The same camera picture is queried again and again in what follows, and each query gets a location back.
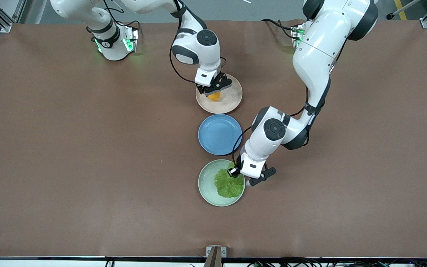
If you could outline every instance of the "blue plate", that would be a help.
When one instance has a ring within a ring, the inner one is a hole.
[[[232,153],[232,148],[242,134],[240,124],[229,115],[216,114],[206,118],[199,128],[200,145],[210,154],[224,156]]]

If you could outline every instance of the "black cable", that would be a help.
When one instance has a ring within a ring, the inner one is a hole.
[[[346,264],[345,267],[377,267],[376,264],[365,263],[362,261],[350,261],[350,260],[342,260],[332,264],[335,267],[337,264]]]
[[[307,100],[309,100],[309,90],[307,89],[307,86],[306,86],[305,87],[305,101],[307,102]],[[301,108],[300,111],[298,111],[298,112],[296,112],[294,114],[291,114],[289,116],[294,117],[294,116],[298,115],[299,113],[303,112],[303,110],[304,110],[304,106]]]
[[[172,56],[171,56],[171,54],[172,54],[172,45],[174,44],[174,41],[175,41],[175,40],[176,40],[176,38],[174,38],[174,40],[172,41],[171,48],[169,49],[169,61],[171,62],[171,66],[172,66],[172,68],[174,69],[174,71],[176,72],[176,74],[177,74],[181,79],[183,79],[184,81],[187,81],[187,82],[189,82],[189,83],[196,84],[196,83],[195,83],[195,81],[191,81],[191,80],[189,80],[189,79],[184,78],[182,75],[180,75],[180,73],[178,72],[178,70],[176,70],[176,67],[174,67],[174,63],[172,62]]]
[[[297,27],[297,26],[298,26],[298,25],[300,25],[300,24],[296,24],[296,25],[293,25],[293,26],[291,26],[291,27],[285,27],[285,26],[283,26],[283,24],[281,23],[281,20],[278,20],[278,22],[275,22],[275,21],[270,20],[270,19],[264,19],[264,20],[261,20],[261,21],[262,21],[262,22],[271,22],[271,23],[273,23],[274,25],[276,25],[276,26],[280,27],[280,28],[281,28],[281,30],[283,30],[284,34],[286,34],[286,36],[288,36],[289,38],[294,39],[294,40],[300,40],[300,38],[298,38],[298,37],[294,37],[294,36],[291,36],[291,35],[289,35],[289,34],[286,32],[286,30],[291,30],[291,28],[292,28],[292,27]]]
[[[223,68],[225,64],[227,64],[227,59],[223,56],[220,56],[220,58],[224,60],[224,63],[222,64],[222,66],[220,66],[220,68]]]
[[[105,7],[105,8],[104,8],[104,10],[113,10],[113,11],[120,12],[121,14],[123,14],[123,13],[124,13],[124,10],[123,10],[123,9],[122,9],[122,10],[117,10],[117,9],[114,9],[113,7]]]
[[[298,263],[294,267],[298,267],[299,265],[305,265],[306,267],[310,267],[310,266],[311,267],[317,267],[317,265],[319,265],[319,267],[322,267],[322,264],[320,262],[318,262],[317,260],[314,260],[313,258],[285,257],[284,260],[286,262]]]
[[[291,39],[294,39],[294,40],[297,40],[297,41],[299,41],[301,38],[299,38],[299,37],[294,37],[294,36],[292,36],[292,35],[289,35],[287,32],[286,32],[286,30],[284,29],[284,27],[283,27],[283,24],[281,24],[281,20],[278,20],[278,23],[279,23],[279,26],[281,27],[281,30],[283,30],[283,32],[284,32],[284,34],[286,34],[286,36],[288,36],[289,38],[291,38]]]
[[[174,2],[174,4],[176,5],[176,9],[178,10],[178,12],[181,10],[181,7],[179,6],[179,3],[176,0],[172,0]],[[178,25],[178,29],[181,28],[181,17],[179,17],[179,25]]]
[[[116,10],[116,9],[114,9],[114,8],[111,8],[111,7],[108,7],[108,4],[106,3],[106,0],[103,0],[103,3],[105,3],[105,10],[106,11],[108,11],[108,13],[110,14],[110,17],[112,17],[112,20],[116,23],[116,24],[118,24],[118,25],[120,25],[120,26],[123,26],[123,27],[129,27],[129,25],[131,25],[131,24],[133,24],[134,22],[137,22],[138,23],[138,25],[139,25],[139,27],[141,27],[141,23],[140,22],[138,22],[137,20],[134,20],[134,21],[132,21],[132,22],[129,22],[128,24],[123,24],[123,23],[121,23],[121,22],[119,22],[118,20],[116,20],[115,19],[115,17],[113,16],[113,14],[112,14],[112,12],[110,11],[110,10]]]
[[[273,23],[274,25],[276,25],[276,26],[278,26],[278,27],[283,27],[283,29],[287,29],[287,30],[291,30],[291,28],[292,27],[296,27],[297,25],[293,25],[293,26],[291,26],[291,27],[285,27],[285,26],[283,26],[283,25],[279,25],[277,22],[275,22],[274,20],[270,20],[270,19],[264,19],[264,20],[261,20],[261,22],[271,22],[271,23]]]
[[[135,29],[140,29],[141,28],[141,22],[138,22],[137,20],[133,20],[132,22],[129,22],[128,24],[122,24],[122,22],[120,22],[118,20],[116,21],[117,24],[122,25],[122,26],[127,26],[127,27],[132,27],[130,25],[132,25],[135,22],[138,24],[138,28],[135,28]]]
[[[345,40],[344,44],[342,45],[342,48],[340,49],[339,54],[337,55],[337,59],[335,60],[335,62],[339,61],[340,55],[342,54],[342,50],[344,50],[345,47],[345,43],[347,42],[347,40]]]
[[[390,262],[389,264],[387,264],[388,266],[392,265],[393,263],[395,263],[395,261],[397,261],[398,259],[396,258],[395,260],[393,260],[392,262]]]
[[[232,161],[234,162],[234,165],[236,168],[239,168],[239,166],[237,166],[237,162],[235,161],[235,147],[237,146],[237,143],[240,141],[240,138],[242,138],[242,136],[249,130],[251,129],[251,126],[246,128],[244,130],[244,132],[242,132],[242,134],[238,137],[237,142],[235,142],[234,147],[232,148]]]
[[[106,263],[105,263],[105,267],[108,267],[108,263],[112,261],[112,264],[110,265],[110,267],[115,267],[115,260],[112,258],[109,258]]]

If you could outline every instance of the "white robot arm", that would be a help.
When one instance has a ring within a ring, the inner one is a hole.
[[[197,17],[181,0],[121,0],[136,13],[149,13],[158,7],[166,9],[179,19],[180,26],[171,46],[178,61],[198,65],[195,83],[200,93],[206,96],[227,89],[232,80],[220,71],[220,43],[217,35],[207,29],[205,22]]]
[[[87,29],[95,36],[98,50],[106,59],[121,60],[134,50],[131,41],[135,37],[134,31],[131,27],[114,23],[106,10],[95,7],[100,2],[101,0],[50,1],[52,8],[61,17],[87,25]]]
[[[51,0],[52,7],[62,17],[88,25],[100,52],[109,60],[121,60],[133,51],[130,41],[136,35],[131,27],[114,22],[104,9],[95,7],[101,0]],[[180,27],[172,44],[172,53],[184,64],[198,65],[195,83],[206,96],[232,85],[232,80],[220,70],[220,43],[217,35],[207,29],[181,0],[122,0],[136,13],[149,13],[158,7],[179,19]]]
[[[305,83],[308,100],[299,119],[269,106],[262,108],[251,126],[252,134],[240,151],[231,176],[251,177],[248,186],[276,173],[266,159],[281,144],[288,150],[307,144],[315,117],[330,88],[329,72],[346,40],[359,40],[375,26],[378,10],[369,0],[305,0],[308,20],[305,35],[293,56],[293,67]]]

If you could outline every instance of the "brown table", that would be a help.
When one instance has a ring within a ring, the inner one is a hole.
[[[292,47],[263,22],[209,22],[244,88],[243,128],[293,113]],[[218,159],[209,114],[168,61],[176,24],[142,27],[139,54],[102,58],[83,25],[14,25],[0,37],[0,256],[427,257],[427,29],[379,22],[348,42],[310,144],[236,204],[202,199]],[[193,78],[195,68],[176,64]]]

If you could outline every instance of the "beige plate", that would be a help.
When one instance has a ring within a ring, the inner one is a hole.
[[[207,112],[213,114],[228,113],[238,107],[242,101],[242,85],[235,77],[229,74],[227,74],[227,78],[232,79],[232,86],[220,92],[221,95],[218,101],[212,101],[207,96],[201,95],[199,90],[195,90],[197,103]]]

